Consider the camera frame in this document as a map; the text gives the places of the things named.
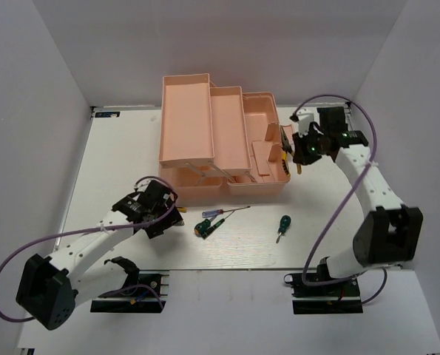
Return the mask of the green stubby screwdriver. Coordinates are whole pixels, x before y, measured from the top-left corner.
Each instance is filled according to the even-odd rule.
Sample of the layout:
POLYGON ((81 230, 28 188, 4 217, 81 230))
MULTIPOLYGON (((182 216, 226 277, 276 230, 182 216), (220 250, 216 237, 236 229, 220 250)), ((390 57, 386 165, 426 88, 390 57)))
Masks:
POLYGON ((276 243, 280 242, 281 237, 287 232, 290 225, 291 225, 291 217, 288 215, 283 215, 280 219, 279 228, 277 230, 276 243))

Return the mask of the green black tester screwdriver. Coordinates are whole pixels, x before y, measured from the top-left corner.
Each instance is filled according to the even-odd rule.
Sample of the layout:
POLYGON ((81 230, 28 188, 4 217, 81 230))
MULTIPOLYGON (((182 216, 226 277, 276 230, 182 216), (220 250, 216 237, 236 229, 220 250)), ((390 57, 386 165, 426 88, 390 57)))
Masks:
POLYGON ((214 217, 205 219, 204 221, 198 223, 194 227, 194 233, 197 237, 201 237, 205 240, 215 230, 217 230, 225 221, 226 221, 225 218, 221 218, 217 222, 214 221, 214 217))

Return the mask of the yellow black long-nose pliers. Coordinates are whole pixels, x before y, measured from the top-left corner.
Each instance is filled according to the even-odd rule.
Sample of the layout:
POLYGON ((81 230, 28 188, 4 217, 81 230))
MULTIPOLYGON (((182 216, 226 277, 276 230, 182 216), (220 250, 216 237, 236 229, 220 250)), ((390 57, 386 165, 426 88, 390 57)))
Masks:
POLYGON ((288 156, 291 156, 292 158, 294 157, 293 134, 294 131, 291 125, 280 125, 280 136, 282 144, 282 170, 289 177, 291 176, 291 172, 288 165, 288 156))

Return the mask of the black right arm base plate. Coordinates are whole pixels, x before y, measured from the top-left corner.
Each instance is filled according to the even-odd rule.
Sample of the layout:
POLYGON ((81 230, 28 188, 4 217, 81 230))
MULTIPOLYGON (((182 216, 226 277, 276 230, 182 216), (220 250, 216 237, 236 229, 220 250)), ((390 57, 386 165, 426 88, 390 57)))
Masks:
POLYGON ((357 279, 330 286, 306 286, 301 273, 286 274, 291 288, 294 315, 361 314, 362 300, 357 279))

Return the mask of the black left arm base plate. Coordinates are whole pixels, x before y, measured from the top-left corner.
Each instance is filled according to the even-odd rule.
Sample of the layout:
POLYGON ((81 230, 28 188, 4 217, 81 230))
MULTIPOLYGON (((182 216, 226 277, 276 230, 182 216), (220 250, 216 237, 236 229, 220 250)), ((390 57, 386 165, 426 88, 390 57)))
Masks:
POLYGON ((94 314, 161 314, 169 292, 167 271, 147 272, 138 275, 136 288, 99 297, 91 302, 94 314))

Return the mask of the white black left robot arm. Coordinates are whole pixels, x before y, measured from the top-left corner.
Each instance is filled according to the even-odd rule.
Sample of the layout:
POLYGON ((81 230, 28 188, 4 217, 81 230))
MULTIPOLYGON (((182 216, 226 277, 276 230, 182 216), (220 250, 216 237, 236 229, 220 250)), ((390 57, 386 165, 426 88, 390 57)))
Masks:
POLYGON ((183 222, 177 193, 164 180, 147 177, 107 212, 98 225, 46 257, 34 254, 24 265, 16 302, 47 330, 67 321, 76 307, 98 297, 158 294, 140 282, 140 269, 116 254, 123 241, 144 231, 148 238, 183 222))

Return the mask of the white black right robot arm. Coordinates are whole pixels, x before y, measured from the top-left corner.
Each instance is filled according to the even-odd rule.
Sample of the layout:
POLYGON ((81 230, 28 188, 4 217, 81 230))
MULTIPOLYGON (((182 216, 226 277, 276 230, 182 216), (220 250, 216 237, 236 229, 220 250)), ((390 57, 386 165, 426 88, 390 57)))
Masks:
POLYGON ((291 120, 298 124, 292 135, 293 162, 307 166, 330 157, 351 185, 346 198, 357 197, 364 217, 351 246, 323 258, 315 278, 308 279, 304 271, 302 282, 332 295, 344 282, 372 268, 411 261, 422 228, 422 211, 406 206, 390 188, 367 138, 348 128, 344 109, 319 108, 316 114, 296 109, 291 120))

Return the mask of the pink plastic toolbox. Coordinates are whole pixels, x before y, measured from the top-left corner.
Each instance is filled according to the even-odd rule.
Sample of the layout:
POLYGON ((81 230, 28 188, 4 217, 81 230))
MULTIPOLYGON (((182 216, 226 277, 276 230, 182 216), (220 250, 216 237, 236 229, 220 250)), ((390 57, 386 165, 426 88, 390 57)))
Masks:
POLYGON ((278 194, 292 133, 270 92, 218 87, 207 73, 163 78, 159 174, 182 200, 278 194))

